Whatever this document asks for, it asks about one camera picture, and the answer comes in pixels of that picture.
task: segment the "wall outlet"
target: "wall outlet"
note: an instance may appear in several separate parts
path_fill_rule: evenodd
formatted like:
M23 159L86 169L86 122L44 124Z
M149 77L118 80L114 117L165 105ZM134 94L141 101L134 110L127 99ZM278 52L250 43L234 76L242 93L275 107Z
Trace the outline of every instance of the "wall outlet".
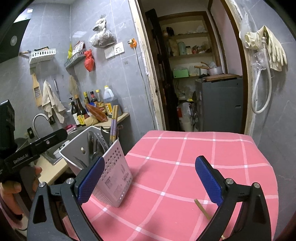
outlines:
M106 59L107 58L111 58L113 57L115 54L114 54L114 49L113 49L113 46L112 47L109 47L107 49L105 49L105 57Z
M115 55L118 55L118 54L123 53L123 52L124 52L124 48L123 48L123 43L122 42L114 45L114 54Z

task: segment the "curved metal faucet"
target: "curved metal faucet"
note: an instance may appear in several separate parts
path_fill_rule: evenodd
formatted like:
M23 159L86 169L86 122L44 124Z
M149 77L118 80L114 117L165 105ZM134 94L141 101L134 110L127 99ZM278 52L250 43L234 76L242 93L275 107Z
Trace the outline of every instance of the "curved metal faucet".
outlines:
M49 118L43 113L39 113L39 114L35 115L34 118L33 118L33 131L35 132L37 138L39 139L39 136L38 136L38 133L37 133L37 130L36 130L36 127L35 127L35 121L36 121L36 118L38 116L43 116L47 121L49 121Z

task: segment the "bottle label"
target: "bottle label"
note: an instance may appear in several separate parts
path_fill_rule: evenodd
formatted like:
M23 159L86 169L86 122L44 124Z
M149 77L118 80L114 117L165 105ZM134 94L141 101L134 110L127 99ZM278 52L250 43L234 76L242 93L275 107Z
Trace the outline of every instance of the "bottle label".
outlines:
M85 122L84 122L84 115L78 115L77 116L78 120L79 120L79 123L83 126L85 125Z
M75 121L75 124L76 125L79 125L80 124L80 121L78 120L77 113L73 114L72 116L73 116L73 119Z
M97 103L97 108L102 111L104 114L106 114L106 109L105 109L105 105L103 102Z
M112 106L111 106L111 103L106 103L105 104L105 107L106 107L107 114L108 115L112 115Z

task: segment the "pink tablecloth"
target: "pink tablecloth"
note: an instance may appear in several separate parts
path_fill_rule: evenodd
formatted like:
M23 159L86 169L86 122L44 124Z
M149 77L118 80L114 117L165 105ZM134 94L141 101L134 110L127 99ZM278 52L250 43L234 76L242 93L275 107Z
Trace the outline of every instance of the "pink tablecloth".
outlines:
M273 236L279 208L276 177L251 137L219 132L150 131L126 156L134 179L122 205L114 208L93 196L83 205L104 241L196 240L208 221L194 199L199 199L211 215L217 209L195 172L199 155L204 155L225 178L233 178L238 184L261 184ZM239 209L240 204L224 233L226 237Z

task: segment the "hose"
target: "hose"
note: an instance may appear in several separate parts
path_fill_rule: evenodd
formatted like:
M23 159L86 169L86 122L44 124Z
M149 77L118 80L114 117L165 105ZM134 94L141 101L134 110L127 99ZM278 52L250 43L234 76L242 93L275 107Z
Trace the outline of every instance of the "hose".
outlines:
M261 69L259 69L256 81L255 81L255 86L254 86L254 90L253 90L253 94L252 94L252 103L251 103L252 111L255 114L260 114L261 112L263 112L266 109L266 107L269 104L270 97L271 97L271 73L270 73L270 68L268 65L268 59L267 59L267 53L266 53L266 43L263 43L263 52L264 52L265 62L267 63L267 73L268 73L268 79L269 79L269 92L268 92L268 97L267 97L265 105L262 107L261 110L256 110L256 108L255 108L255 94L256 94L256 90L258 87L259 78L260 78L260 74L261 74Z

